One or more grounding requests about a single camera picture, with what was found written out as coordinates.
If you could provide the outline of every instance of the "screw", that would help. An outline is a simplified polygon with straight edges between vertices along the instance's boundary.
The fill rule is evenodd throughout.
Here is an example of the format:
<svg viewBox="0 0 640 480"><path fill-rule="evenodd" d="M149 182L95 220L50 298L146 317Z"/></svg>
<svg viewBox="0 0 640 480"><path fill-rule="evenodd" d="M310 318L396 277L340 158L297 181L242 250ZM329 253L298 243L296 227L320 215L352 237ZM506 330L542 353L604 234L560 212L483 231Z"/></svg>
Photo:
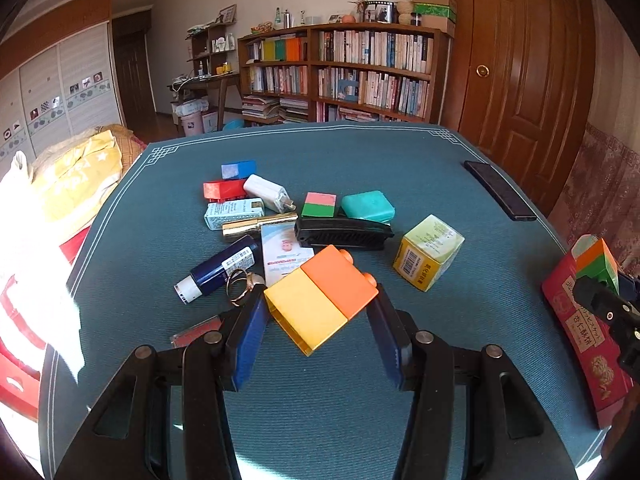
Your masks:
<svg viewBox="0 0 640 480"><path fill-rule="evenodd" d="M498 345L487 345L486 346L486 354L489 357L493 357L494 359L502 357L502 348Z"/></svg>
<svg viewBox="0 0 640 480"><path fill-rule="evenodd" d="M212 330L204 335L204 342L210 345L215 345L222 341L222 334L217 330Z"/></svg>
<svg viewBox="0 0 640 480"><path fill-rule="evenodd" d="M426 330L418 330L418 332L415 333L415 340L418 343L428 345L429 343L433 343L433 334Z"/></svg>
<svg viewBox="0 0 640 480"><path fill-rule="evenodd" d="M146 359L151 355L151 347L142 345L136 348L136 357L138 359Z"/></svg>

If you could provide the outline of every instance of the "dark blue bottle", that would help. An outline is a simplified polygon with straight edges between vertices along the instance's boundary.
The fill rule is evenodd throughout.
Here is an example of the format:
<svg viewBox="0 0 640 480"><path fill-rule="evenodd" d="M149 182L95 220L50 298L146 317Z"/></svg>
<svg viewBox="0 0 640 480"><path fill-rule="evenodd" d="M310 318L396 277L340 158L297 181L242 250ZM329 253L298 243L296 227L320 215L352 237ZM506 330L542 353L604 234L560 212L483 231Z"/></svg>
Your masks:
<svg viewBox="0 0 640 480"><path fill-rule="evenodd" d="M249 235L245 235L206 262L193 267L186 278L174 285L175 291L184 303L191 303L225 285L233 270L246 270L253 264L260 263L261 259L260 245Z"/></svg>

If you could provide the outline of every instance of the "barcode label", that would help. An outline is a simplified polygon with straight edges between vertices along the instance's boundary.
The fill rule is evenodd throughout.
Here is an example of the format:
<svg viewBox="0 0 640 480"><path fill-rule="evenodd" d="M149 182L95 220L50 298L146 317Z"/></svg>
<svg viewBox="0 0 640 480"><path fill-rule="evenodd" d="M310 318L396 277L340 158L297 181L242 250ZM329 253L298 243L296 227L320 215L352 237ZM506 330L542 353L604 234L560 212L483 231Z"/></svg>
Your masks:
<svg viewBox="0 0 640 480"><path fill-rule="evenodd" d="M412 278L416 272L420 268L422 264L422 258L414 253L409 247L406 248L404 253L404 260L402 261L401 270L402 273L405 274L408 278Z"/></svg>
<svg viewBox="0 0 640 480"><path fill-rule="evenodd" d="M222 262L222 266L226 270L226 274L230 275L236 269L247 270L255 263L254 253L249 247L239 250L232 257Z"/></svg>

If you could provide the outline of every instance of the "teal tablecloth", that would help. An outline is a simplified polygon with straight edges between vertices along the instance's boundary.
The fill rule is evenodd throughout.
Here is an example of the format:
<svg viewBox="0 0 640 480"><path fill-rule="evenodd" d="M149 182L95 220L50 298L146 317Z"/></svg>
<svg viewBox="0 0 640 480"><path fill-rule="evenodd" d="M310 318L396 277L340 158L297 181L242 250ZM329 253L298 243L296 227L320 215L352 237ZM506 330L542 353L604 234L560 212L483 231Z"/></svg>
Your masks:
<svg viewBox="0 0 640 480"><path fill-rule="evenodd" d="M338 200L382 190L396 208L397 235L383 252L354 253L356 266L383 283L418 327L456 346L503 346L574 462L597 450L602 434L582 373L540 293L564 253L545 219L511 221L462 167L482 156L448 130L407 123L286 125L152 144L103 206L68 282L86 361L78 384L54 349L47 351L40 433L48 478L87 407L133 348L169 348L172 334L227 309L222 291L185 306L173 285L224 245L220 232L205 226L202 183L220 177L220 164L251 158L258 174L285 186L296 203L310 190ZM391 263L402 234L429 214L466 240L450 269L423 293ZM255 476L251 468L296 480L390 479L411 398L386 379L364 314L308 358L270 324L251 380L242 392L225 394L245 479ZM464 446L462 416L456 420L452 478L460 478ZM179 413L175 421L179 479Z"/></svg>

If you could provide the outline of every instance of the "brown door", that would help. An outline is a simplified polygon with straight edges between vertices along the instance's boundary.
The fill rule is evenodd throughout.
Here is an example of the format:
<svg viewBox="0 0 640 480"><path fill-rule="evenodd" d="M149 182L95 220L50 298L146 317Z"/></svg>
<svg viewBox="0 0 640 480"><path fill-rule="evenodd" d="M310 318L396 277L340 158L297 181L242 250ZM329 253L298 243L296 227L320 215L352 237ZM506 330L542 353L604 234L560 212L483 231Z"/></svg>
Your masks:
<svg viewBox="0 0 640 480"><path fill-rule="evenodd" d="M472 20L461 25L472 29L460 38L470 40L470 57L459 131L547 215L574 163L591 102L591 0L465 1Z"/></svg>
<svg viewBox="0 0 640 480"><path fill-rule="evenodd" d="M146 64L145 33L140 30L114 38L113 53L122 111L127 126L135 130L156 114Z"/></svg>

